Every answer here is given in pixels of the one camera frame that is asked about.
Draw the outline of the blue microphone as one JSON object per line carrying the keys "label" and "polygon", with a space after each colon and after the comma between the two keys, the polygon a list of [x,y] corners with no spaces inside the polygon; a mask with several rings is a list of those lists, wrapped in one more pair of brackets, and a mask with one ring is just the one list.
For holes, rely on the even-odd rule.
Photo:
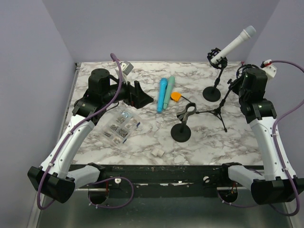
{"label": "blue microphone", "polygon": [[160,87],[159,87],[159,97],[157,103],[157,113],[161,113],[163,110],[163,102],[166,94],[168,80],[166,78],[162,78],[160,80]]}

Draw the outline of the mint green microphone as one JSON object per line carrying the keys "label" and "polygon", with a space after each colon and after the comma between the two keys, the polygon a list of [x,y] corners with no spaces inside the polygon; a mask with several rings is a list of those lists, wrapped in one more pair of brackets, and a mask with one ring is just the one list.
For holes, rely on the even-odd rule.
{"label": "mint green microphone", "polygon": [[170,76],[167,81],[167,87],[166,87],[165,97],[164,97],[164,101],[163,101],[163,110],[166,110],[168,107],[174,85],[175,85],[175,77]]}

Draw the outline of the black round-base microphone stand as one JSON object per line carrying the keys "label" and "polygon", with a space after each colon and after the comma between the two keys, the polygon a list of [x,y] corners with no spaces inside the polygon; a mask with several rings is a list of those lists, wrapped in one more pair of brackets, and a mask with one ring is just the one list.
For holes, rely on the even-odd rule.
{"label": "black round-base microphone stand", "polygon": [[177,118],[180,123],[175,124],[171,129],[171,136],[173,140],[177,142],[186,142],[191,137],[191,130],[187,126],[188,117],[196,113],[196,104],[188,103],[185,109],[181,112],[176,113]]}

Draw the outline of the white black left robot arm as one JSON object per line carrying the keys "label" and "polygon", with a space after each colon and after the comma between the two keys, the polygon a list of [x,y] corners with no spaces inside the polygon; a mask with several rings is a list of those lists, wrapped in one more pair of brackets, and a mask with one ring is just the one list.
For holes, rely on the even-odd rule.
{"label": "white black left robot arm", "polygon": [[74,104],[69,124],[50,155],[39,167],[30,167],[28,178],[37,191],[37,203],[41,195],[53,201],[65,203],[74,190],[87,184],[102,187],[105,183],[103,167],[89,163],[70,171],[71,163],[84,139],[94,129],[107,108],[114,102],[123,101],[136,109],[153,102],[140,83],[123,82],[123,76],[112,76],[108,70],[95,69],[88,78],[88,89]]}

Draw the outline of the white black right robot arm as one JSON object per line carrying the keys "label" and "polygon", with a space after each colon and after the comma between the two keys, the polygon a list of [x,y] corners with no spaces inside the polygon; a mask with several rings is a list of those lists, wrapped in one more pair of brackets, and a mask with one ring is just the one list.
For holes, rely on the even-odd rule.
{"label": "white black right robot arm", "polygon": [[224,171],[218,175],[224,186],[237,182],[249,189],[259,205],[291,202],[304,190],[304,180],[297,177],[280,139],[275,108],[264,98],[267,81],[264,70],[249,68],[232,85],[241,112],[257,140],[264,174],[233,162],[223,164]]}

